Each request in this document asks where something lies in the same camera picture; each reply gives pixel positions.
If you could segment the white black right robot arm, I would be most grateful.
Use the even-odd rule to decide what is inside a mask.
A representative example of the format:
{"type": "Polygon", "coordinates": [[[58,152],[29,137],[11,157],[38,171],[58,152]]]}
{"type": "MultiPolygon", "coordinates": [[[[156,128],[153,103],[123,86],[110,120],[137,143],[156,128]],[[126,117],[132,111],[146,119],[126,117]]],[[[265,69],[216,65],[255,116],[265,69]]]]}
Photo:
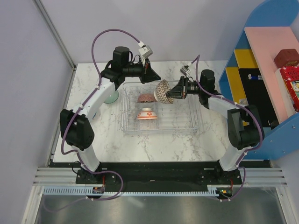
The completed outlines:
{"type": "Polygon", "coordinates": [[[185,99],[187,95],[197,95],[206,109],[219,113],[227,120],[228,139],[231,147],[219,159],[221,168],[214,171],[218,183],[226,183],[231,178],[230,171],[239,167],[247,152],[261,146],[264,139],[263,128],[254,105],[243,106],[229,101],[215,89],[215,77],[212,70],[202,70],[200,78],[190,81],[181,76],[179,82],[166,91],[166,97],[185,99]]]}

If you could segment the brown lattice pattern bowl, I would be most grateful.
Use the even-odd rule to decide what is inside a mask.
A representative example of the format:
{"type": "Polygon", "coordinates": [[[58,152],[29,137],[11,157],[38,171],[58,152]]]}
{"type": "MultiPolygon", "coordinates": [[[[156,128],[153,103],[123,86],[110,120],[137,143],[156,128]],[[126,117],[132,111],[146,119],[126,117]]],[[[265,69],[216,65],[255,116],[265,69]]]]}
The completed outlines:
{"type": "Polygon", "coordinates": [[[174,99],[166,96],[166,93],[169,90],[170,90],[169,83],[165,79],[162,80],[154,90],[154,97],[156,101],[162,104],[173,104],[174,99]]]}

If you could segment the red floral pattern bowl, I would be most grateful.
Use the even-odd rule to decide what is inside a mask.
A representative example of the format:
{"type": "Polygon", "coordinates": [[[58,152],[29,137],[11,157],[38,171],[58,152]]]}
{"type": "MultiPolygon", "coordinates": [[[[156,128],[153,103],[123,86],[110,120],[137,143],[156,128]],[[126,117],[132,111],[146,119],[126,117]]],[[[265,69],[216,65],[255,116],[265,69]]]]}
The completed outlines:
{"type": "Polygon", "coordinates": [[[141,94],[137,99],[138,103],[154,103],[156,101],[157,100],[152,93],[141,94]]]}

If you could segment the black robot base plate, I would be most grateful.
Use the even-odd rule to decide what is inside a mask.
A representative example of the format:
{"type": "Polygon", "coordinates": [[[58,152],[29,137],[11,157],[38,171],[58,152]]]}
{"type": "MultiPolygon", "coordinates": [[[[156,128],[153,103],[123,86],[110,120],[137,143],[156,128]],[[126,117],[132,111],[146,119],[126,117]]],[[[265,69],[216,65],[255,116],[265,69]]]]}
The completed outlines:
{"type": "Polygon", "coordinates": [[[241,184],[238,170],[222,171],[217,161],[104,162],[93,175],[80,169],[77,184],[104,184],[110,190],[206,190],[208,185],[241,184]]]}

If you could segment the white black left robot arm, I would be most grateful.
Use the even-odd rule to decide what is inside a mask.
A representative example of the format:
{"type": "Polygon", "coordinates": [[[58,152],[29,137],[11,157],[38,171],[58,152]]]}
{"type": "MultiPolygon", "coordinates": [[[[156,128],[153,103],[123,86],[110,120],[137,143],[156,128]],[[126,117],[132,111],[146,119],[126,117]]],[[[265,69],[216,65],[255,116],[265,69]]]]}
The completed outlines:
{"type": "Polygon", "coordinates": [[[94,115],[126,78],[137,77],[142,84],[161,79],[151,68],[148,59],[152,50],[147,45],[140,46],[139,60],[136,63],[129,59],[129,48],[116,47],[112,60],[100,73],[98,84],[73,109],[63,109],[60,112],[61,153],[67,155],[74,152],[87,171],[86,178],[91,183],[99,183],[103,177],[102,171],[98,169],[100,161],[93,149],[95,133],[90,122],[94,115]]]}

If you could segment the orange white floral bowl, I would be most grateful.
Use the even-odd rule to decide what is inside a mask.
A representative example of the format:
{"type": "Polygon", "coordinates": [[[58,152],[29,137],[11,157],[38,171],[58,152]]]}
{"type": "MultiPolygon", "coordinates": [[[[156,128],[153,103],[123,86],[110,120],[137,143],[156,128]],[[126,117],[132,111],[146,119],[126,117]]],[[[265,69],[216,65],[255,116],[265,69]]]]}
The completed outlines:
{"type": "Polygon", "coordinates": [[[152,120],[158,119],[156,112],[152,108],[142,108],[136,117],[137,120],[152,120]]]}

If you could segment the pale green glazed bowl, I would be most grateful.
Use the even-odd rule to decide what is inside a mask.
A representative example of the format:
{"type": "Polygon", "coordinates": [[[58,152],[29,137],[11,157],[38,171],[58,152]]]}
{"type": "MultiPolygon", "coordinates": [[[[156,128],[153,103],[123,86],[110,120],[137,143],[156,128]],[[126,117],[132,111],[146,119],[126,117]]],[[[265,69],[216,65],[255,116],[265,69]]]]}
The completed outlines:
{"type": "Polygon", "coordinates": [[[119,98],[119,92],[115,91],[114,93],[112,93],[105,101],[105,104],[112,104],[115,101],[117,101],[117,99],[119,98]]]}

